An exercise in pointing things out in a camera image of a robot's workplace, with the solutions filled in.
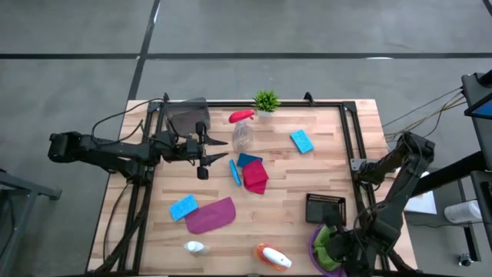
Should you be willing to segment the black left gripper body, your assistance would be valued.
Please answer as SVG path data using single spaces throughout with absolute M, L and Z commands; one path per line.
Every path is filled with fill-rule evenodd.
M 185 141 L 181 143 L 178 143 L 178 135 L 170 128 L 164 131 L 163 137 L 168 140 L 168 144 L 161 150 L 161 156 L 166 162 L 187 161 L 192 165 L 195 165 L 195 162 L 198 162 L 197 178 L 200 180 L 207 180 L 207 158 L 204 147 L 204 137 L 206 135 L 205 124 L 203 122 L 197 122 L 195 131 L 198 138 L 188 136 Z

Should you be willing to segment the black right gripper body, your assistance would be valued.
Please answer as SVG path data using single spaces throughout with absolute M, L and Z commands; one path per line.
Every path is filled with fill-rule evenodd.
M 362 265 L 364 249 L 361 246 L 361 230 L 355 229 L 330 234 L 327 241 L 327 254 L 336 262 Z

